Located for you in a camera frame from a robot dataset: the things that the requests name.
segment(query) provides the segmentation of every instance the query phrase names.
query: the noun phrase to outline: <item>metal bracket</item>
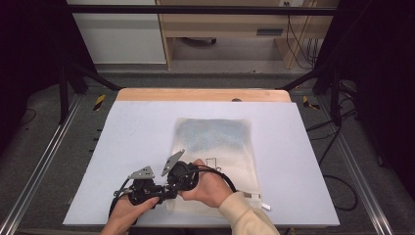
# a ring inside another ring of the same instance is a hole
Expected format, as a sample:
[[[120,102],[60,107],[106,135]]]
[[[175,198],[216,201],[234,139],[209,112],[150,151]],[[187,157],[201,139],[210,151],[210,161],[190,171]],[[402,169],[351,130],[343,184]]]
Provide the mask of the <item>metal bracket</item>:
[[[162,169],[161,176],[165,176],[167,173],[169,173],[173,169],[174,165],[176,165],[176,163],[182,157],[183,154],[184,154],[184,150],[180,150],[179,152],[170,156],[167,159],[167,162],[165,163],[164,168]]]
[[[155,174],[150,166],[146,166],[128,175],[128,179],[151,179],[154,177]]]

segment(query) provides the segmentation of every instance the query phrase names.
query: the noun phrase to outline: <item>white table surface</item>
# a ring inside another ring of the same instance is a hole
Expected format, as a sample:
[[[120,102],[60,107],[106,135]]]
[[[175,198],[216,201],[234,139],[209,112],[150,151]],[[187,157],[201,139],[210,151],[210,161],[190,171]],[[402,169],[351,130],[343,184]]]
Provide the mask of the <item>white table surface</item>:
[[[165,101],[115,101],[64,224],[105,224],[113,192],[144,166],[150,165],[155,182],[164,184],[161,171],[171,155],[177,118],[249,119],[262,201],[271,206],[265,212],[273,223],[340,224],[295,103]],[[136,226],[226,227],[228,222],[168,211],[164,202]]]

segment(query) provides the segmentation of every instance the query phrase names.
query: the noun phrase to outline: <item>hand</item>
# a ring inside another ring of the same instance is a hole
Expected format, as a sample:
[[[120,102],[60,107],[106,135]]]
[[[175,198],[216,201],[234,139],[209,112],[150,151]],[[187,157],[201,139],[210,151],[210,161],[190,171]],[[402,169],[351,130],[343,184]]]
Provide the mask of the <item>hand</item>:
[[[205,165],[196,160],[194,165]],[[197,200],[211,208],[219,208],[222,202],[233,192],[219,175],[212,172],[199,172],[198,185],[190,191],[179,191],[185,201]]]
[[[127,195],[120,197],[101,235],[124,234],[137,217],[151,209],[158,201],[159,198],[155,197],[133,206]]]

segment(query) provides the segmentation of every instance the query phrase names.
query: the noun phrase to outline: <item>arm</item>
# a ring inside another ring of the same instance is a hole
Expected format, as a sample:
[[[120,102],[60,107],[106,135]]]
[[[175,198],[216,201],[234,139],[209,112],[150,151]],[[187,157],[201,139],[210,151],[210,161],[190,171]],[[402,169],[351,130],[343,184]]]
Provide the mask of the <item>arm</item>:
[[[196,160],[194,165],[205,164],[201,160]],[[215,173],[199,172],[196,188],[179,194],[184,200],[197,200],[209,207],[219,208],[220,213],[229,221],[232,234],[279,234],[262,210],[252,208],[242,193],[233,193],[225,181]]]
[[[122,196],[116,203],[114,210],[101,231],[101,235],[123,235],[131,224],[144,212],[151,209],[159,201],[158,197],[151,198],[146,202],[133,206],[127,196]]]
[[[219,212],[228,219],[232,234],[279,234],[268,216],[261,209],[251,207],[241,192],[227,197],[220,205]]]

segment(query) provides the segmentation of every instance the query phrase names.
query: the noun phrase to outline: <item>aluminum rail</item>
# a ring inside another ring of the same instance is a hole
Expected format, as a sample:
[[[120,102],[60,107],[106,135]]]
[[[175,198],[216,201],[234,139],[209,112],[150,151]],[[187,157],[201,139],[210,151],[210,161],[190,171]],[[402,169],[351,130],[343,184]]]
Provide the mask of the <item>aluminum rail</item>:
[[[159,5],[43,5],[46,11],[66,11],[92,14],[214,14],[214,15],[290,15],[336,16],[358,14],[352,9],[304,7],[251,7],[251,6],[159,6]]]
[[[327,101],[327,97],[317,96],[317,99],[326,117],[330,119],[331,116],[329,112],[329,102]],[[333,124],[331,127],[334,131],[336,131],[336,127]],[[347,170],[354,182],[357,192],[360,195],[360,200],[362,201],[369,214],[370,219],[372,220],[376,232],[379,235],[392,235],[392,228],[387,218],[385,217],[385,214],[382,211],[381,206],[379,205],[372,189],[370,188],[366,177],[363,175],[362,170],[356,162],[353,153],[351,152],[351,149],[345,140],[345,137],[341,133],[338,136],[338,146],[341,152],[343,152]]]
[[[49,142],[45,152],[39,160],[39,163],[36,166],[31,177],[28,179],[26,185],[24,186],[21,195],[13,206],[12,210],[9,212],[9,215],[1,224],[0,235],[11,235],[14,234],[16,229],[21,222],[25,211],[27,210],[28,205],[30,204],[34,194],[36,193],[37,188],[39,187],[43,176],[46,173],[46,170],[49,167],[50,162],[55,157],[55,154],[67,133],[70,123],[73,120],[73,117],[77,111],[79,103],[82,99],[82,95],[75,94],[73,101],[69,108],[69,115],[66,118],[65,122],[60,124],[55,131],[54,136]]]

